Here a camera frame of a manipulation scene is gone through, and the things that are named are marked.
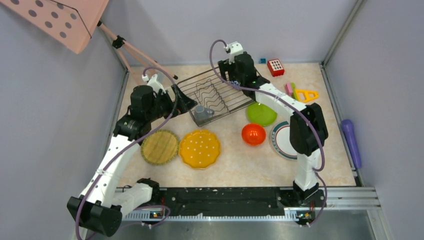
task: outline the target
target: purple baseball bat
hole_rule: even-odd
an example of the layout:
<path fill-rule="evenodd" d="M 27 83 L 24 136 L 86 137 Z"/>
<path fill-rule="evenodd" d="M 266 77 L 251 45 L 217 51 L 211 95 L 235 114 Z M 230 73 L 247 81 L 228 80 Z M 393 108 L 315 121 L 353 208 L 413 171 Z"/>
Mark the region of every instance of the purple baseball bat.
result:
<path fill-rule="evenodd" d="M 355 168 L 360 169 L 362 167 L 361 155 L 359 154 L 357 139 L 355 138 L 353 122 L 349 119 L 341 121 L 341 129 L 343 129 L 344 137 L 346 138 L 347 146 L 352 156 L 353 165 Z"/>

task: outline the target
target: orange bowl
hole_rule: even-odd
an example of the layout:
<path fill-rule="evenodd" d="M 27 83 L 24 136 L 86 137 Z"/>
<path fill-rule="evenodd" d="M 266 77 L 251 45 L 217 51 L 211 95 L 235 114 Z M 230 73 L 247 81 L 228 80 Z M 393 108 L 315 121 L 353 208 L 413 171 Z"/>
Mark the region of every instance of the orange bowl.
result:
<path fill-rule="evenodd" d="M 250 123 L 243 127 L 241 130 L 241 137 L 243 141 L 250 146 L 261 145 L 267 138 L 265 129 L 256 123 Z"/>

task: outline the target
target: metal wire rack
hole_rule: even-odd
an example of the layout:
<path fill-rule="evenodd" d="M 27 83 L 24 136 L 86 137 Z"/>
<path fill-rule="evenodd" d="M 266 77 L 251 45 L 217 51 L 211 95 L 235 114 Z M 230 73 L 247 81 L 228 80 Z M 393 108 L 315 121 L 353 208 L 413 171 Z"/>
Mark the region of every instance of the metal wire rack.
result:
<path fill-rule="evenodd" d="M 212 69 L 182 80 L 177 85 L 186 96 L 196 100 L 198 105 L 214 110 L 213 115 L 202 120 L 195 119 L 194 108 L 189 111 L 191 118 L 199 127 L 243 109 L 254 102 L 242 91 L 222 82 Z"/>

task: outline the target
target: gray mug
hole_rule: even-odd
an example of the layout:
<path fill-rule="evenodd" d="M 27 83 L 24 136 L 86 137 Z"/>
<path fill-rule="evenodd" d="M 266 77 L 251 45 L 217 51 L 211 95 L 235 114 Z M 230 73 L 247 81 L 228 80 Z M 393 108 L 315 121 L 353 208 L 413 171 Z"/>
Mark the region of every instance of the gray mug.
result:
<path fill-rule="evenodd" d="M 214 114 L 215 114 L 214 110 L 204 107 L 203 105 L 197 105 L 194 108 L 194 119 L 196 119 L 197 121 L 208 119 L 212 117 Z"/>

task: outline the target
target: red box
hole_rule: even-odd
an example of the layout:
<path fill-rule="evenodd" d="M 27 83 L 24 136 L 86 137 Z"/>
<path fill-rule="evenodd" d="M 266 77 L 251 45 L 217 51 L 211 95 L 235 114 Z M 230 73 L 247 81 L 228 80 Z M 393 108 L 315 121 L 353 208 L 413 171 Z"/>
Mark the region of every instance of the red box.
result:
<path fill-rule="evenodd" d="M 273 77 L 281 76 L 284 74 L 284 68 L 283 65 L 281 65 L 279 59 L 269 60 L 266 65 L 268 66 L 268 69 Z"/>

